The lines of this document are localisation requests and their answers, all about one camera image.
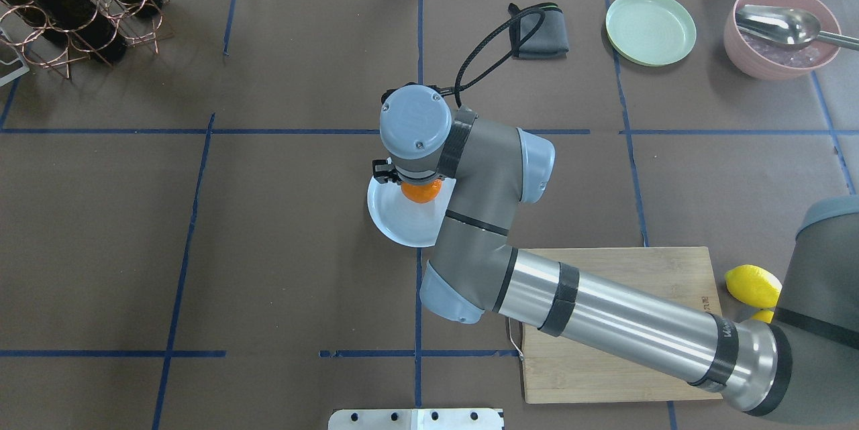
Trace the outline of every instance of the table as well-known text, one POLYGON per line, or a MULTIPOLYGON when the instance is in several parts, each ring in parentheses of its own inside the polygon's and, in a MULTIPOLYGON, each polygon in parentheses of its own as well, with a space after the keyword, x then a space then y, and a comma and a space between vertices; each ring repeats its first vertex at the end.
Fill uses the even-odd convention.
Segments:
MULTIPOLYGON (((570 54, 463 96, 558 150, 514 246, 708 246, 720 283, 740 263, 783 276, 810 204, 855 193, 859 58, 748 78, 721 48, 734 0, 678 0, 699 41, 662 68, 613 53, 611 0, 172 0, 161 55, 0 93, 0 427, 324 428, 416 406, 503 408, 507 428, 782 427, 721 402, 526 405, 503 318, 424 311, 432 250, 374 228, 378 97, 449 85, 507 3, 541 1, 570 54)), ((859 0, 823 1, 859 25, 859 0)))

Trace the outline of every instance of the black cable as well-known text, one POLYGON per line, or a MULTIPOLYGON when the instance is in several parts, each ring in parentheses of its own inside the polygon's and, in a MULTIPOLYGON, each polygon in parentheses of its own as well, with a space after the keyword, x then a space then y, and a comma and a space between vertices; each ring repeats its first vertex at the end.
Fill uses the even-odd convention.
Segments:
POLYGON ((525 42, 528 39, 531 39, 531 36, 533 36, 534 34, 537 33, 537 30, 540 28, 540 26, 543 26, 543 20, 546 19, 546 12, 543 11, 542 9, 540 9, 539 7, 530 7, 528 9, 525 9, 524 11, 519 11, 518 13, 513 15, 513 17, 510 17, 507 21, 504 21, 504 23, 502 23, 500 26, 498 26, 496 29, 494 29, 493 32, 489 33, 489 35, 486 36, 478 44, 478 46, 476 46, 476 48, 472 51, 472 53, 470 53, 468 55, 468 57, 466 57, 466 60, 463 61, 462 66, 460 66, 460 72, 456 73, 456 81, 454 81, 454 86, 451 88, 442 89, 440 91, 442 96, 447 97, 450 95, 454 95, 454 97, 456 98, 456 106, 462 107, 462 100, 460 99, 460 93, 473 87, 473 85, 475 85, 478 81, 481 81, 481 79, 485 78, 489 73, 493 72, 498 66, 502 65, 502 63, 504 63, 504 61, 510 59, 510 57, 513 56, 513 49, 510 49, 510 51, 508 51, 507 54, 504 54, 500 60, 498 60, 498 61, 496 61, 496 63, 494 63, 494 65, 486 68, 486 70, 484 72, 482 72, 480 76, 477 76, 475 79, 471 80, 469 83, 463 85, 462 84, 462 76, 464 75, 464 73, 466 73, 466 69, 468 68, 468 65, 470 65, 470 63, 472 63, 474 58, 476 58, 476 55, 481 53, 481 51, 483 50, 483 48, 486 47, 487 44, 489 44, 493 39, 495 39, 495 36, 498 36, 500 33, 503 33, 504 30, 506 30, 507 28, 509 28, 511 26, 511 24, 516 23, 517 21, 521 20, 526 15, 531 15, 531 14, 538 14, 540 16, 540 20, 537 20, 537 24, 534 24, 534 27, 531 28, 530 32, 528 32, 528 34, 525 35, 525 37, 522 38, 521 41, 519 41, 519 45, 521 46, 522 44, 525 44, 525 42))

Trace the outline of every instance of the yellow lemon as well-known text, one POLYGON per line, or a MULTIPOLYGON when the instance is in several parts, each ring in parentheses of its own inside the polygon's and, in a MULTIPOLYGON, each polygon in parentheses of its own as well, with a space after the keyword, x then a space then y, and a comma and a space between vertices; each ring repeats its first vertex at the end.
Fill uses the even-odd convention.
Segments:
POLYGON ((782 283, 769 271, 745 264, 725 273, 727 291, 750 307, 771 308, 778 302, 782 283))
POLYGON ((754 314, 752 314, 751 319, 757 319, 758 321, 763 321, 764 323, 772 323, 772 317, 775 316, 776 313, 770 310, 760 310, 754 314))

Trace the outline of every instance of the pink bowl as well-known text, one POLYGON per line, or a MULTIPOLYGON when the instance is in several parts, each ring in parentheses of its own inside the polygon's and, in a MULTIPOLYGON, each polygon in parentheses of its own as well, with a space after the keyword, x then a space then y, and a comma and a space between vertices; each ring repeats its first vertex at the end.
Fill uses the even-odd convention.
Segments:
POLYGON ((820 20, 820 29, 825 30, 825 32, 840 34, 841 27, 838 26, 838 21, 835 20, 835 16, 832 15, 829 8, 819 0, 737 0, 734 3, 734 8, 727 15, 727 21, 725 21, 725 51, 727 52, 727 57, 733 61, 734 65, 747 75, 771 81, 796 78, 810 72, 810 70, 824 66, 838 54, 838 47, 815 41, 812 42, 812 46, 820 51, 820 57, 813 66, 785 66, 766 59, 749 46, 746 40, 740 35, 739 29, 737 29, 734 14, 746 4, 777 5, 805 9, 817 16, 820 20))

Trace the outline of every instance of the orange object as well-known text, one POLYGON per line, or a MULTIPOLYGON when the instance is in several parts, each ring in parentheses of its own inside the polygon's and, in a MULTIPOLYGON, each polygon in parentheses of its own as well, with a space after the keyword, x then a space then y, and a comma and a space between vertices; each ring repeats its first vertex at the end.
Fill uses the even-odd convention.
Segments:
POLYGON ((442 191, 442 179, 437 178, 432 183, 427 183, 426 185, 412 185, 411 183, 403 182, 399 186, 399 189, 403 191, 406 199, 414 203, 426 204, 442 191))

